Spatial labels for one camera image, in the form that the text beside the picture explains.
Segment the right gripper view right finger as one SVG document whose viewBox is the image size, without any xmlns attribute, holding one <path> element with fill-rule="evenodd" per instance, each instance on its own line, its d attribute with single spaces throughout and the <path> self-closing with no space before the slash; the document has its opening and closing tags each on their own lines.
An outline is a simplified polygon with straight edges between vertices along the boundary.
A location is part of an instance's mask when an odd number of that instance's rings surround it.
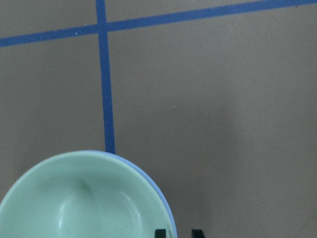
<svg viewBox="0 0 317 238">
<path fill-rule="evenodd" d="M 205 238 L 205 234 L 203 230 L 192 229 L 191 230 L 191 238 Z"/>
</svg>

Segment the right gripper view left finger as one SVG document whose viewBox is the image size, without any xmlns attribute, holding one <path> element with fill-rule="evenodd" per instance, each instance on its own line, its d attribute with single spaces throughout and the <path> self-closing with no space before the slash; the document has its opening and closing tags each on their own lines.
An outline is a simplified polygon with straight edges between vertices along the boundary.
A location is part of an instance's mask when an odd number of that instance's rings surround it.
<svg viewBox="0 0 317 238">
<path fill-rule="evenodd" d="M 166 229 L 156 229 L 155 238 L 166 238 Z"/>
</svg>

